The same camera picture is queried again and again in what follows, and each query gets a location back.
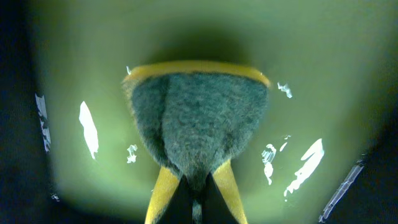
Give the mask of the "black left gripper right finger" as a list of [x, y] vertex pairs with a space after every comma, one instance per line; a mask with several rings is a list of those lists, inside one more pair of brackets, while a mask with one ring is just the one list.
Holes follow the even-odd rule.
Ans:
[[201, 212], [204, 224], [238, 224], [211, 173], [207, 175], [201, 191]]

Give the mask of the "yellow green sponge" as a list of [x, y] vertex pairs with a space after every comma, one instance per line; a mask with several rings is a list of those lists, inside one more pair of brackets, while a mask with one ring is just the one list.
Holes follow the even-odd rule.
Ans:
[[142, 143], [160, 165], [146, 223], [157, 223], [183, 176], [193, 223], [203, 223], [201, 191], [209, 173], [233, 217], [246, 223], [231, 161], [265, 116], [269, 79], [243, 65], [180, 60], [129, 68], [122, 84]]

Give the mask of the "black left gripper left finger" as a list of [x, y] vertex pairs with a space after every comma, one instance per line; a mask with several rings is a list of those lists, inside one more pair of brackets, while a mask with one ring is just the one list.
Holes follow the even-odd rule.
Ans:
[[185, 176], [180, 179], [177, 189], [173, 193], [157, 224], [192, 224], [193, 199]]

